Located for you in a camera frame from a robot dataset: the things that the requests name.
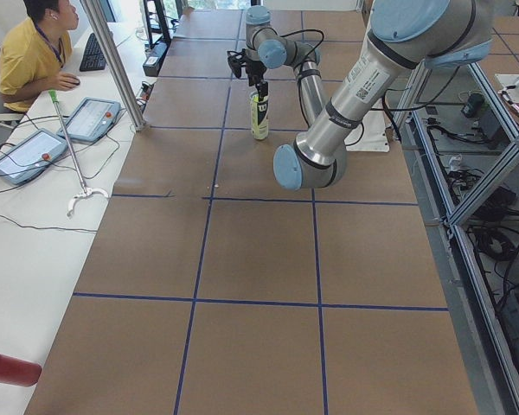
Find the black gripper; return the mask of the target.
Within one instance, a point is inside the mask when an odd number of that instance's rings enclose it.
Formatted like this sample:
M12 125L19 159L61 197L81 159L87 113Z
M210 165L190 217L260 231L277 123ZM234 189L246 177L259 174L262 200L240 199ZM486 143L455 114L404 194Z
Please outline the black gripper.
M264 80L265 65L261 61L248 60L246 72L249 86L259 85L259 98L265 99L268 96L268 82Z

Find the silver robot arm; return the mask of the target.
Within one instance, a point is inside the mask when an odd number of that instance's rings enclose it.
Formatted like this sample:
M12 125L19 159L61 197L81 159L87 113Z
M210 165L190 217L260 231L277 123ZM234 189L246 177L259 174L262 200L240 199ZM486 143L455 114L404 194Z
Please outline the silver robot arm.
M360 57L327 99L311 45L279 35L268 8L250 7L245 60L262 70L291 67L309 124L292 144L275 152L273 173L279 185L298 190L338 182L347 165L347 136L394 80L420 63L458 67L482 60L490 52L493 18L492 1L376 1Z

